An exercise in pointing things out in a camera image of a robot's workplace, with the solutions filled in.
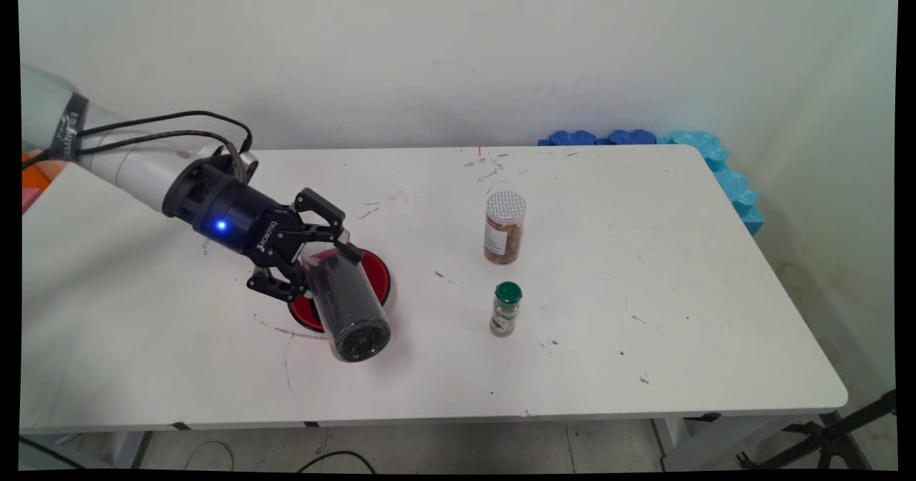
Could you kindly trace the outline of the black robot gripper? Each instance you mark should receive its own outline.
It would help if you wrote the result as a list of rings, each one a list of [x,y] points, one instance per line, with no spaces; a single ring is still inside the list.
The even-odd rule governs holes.
[[[305,296],[310,286],[298,252],[301,244],[330,243],[351,263],[363,250],[350,241],[346,214],[311,188],[282,205],[231,173],[231,159],[197,158],[167,191],[162,211],[195,232],[254,263],[248,288],[284,303]],[[320,223],[305,223],[312,213]]]

